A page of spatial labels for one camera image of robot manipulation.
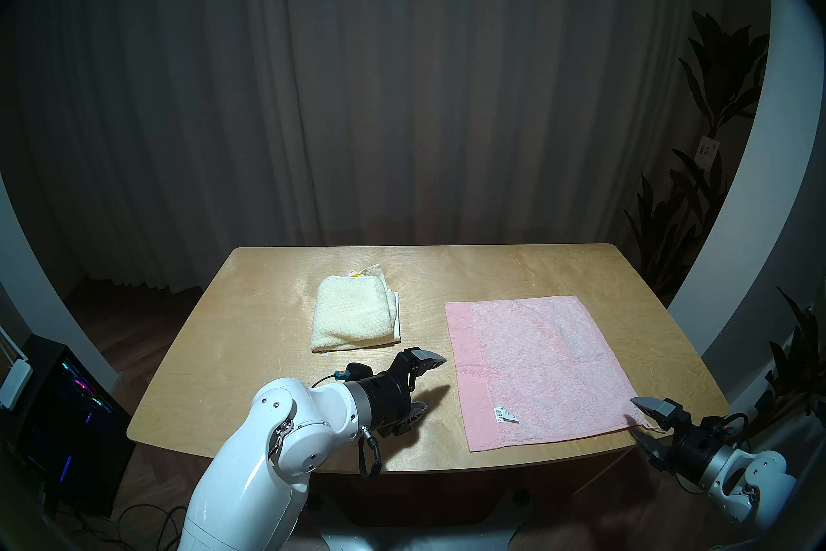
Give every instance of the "curtain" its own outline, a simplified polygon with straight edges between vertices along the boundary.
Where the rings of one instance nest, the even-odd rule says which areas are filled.
[[[14,64],[88,275],[175,291],[236,246],[627,244],[720,2],[15,0]]]

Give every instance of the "metal stand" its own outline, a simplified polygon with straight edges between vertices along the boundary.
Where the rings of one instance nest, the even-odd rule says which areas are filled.
[[[506,551],[510,538],[530,513],[530,497],[507,492],[478,525],[434,528],[363,527],[350,522],[327,495],[307,514],[330,551]]]

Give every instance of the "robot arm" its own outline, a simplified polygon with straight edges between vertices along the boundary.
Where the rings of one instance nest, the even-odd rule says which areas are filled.
[[[660,428],[674,430],[668,447],[642,431],[631,431],[654,468],[686,479],[698,493],[707,493],[733,523],[752,524],[760,530],[771,526],[797,483],[786,475],[782,455],[776,451],[747,454],[726,444],[724,427],[735,415],[708,416],[694,426],[691,414],[670,398],[634,397],[631,402]]]
[[[310,473],[361,435],[376,459],[367,473],[360,454],[359,466],[363,475],[377,475],[381,456],[373,431],[387,437],[410,430],[429,405],[410,401],[416,377],[444,362],[416,347],[398,353],[378,375],[355,362],[343,384],[308,388],[282,377],[262,387],[247,419],[224,442],[192,493],[178,549],[281,548],[307,501]]]

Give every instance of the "cream towel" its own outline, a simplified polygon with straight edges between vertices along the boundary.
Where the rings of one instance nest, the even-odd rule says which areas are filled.
[[[351,276],[331,275],[318,287],[310,346],[315,353],[399,342],[398,295],[380,264]]]

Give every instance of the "hanging tag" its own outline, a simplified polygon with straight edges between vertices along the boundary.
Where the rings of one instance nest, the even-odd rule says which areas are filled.
[[[497,406],[493,411],[497,414],[497,422],[515,422],[519,424],[516,416],[504,408],[504,406]]]
[[[702,168],[704,171],[711,169],[714,163],[714,158],[717,157],[717,149],[720,148],[720,142],[716,139],[705,137],[700,138],[700,146],[697,147],[697,153],[694,156],[694,164]]]

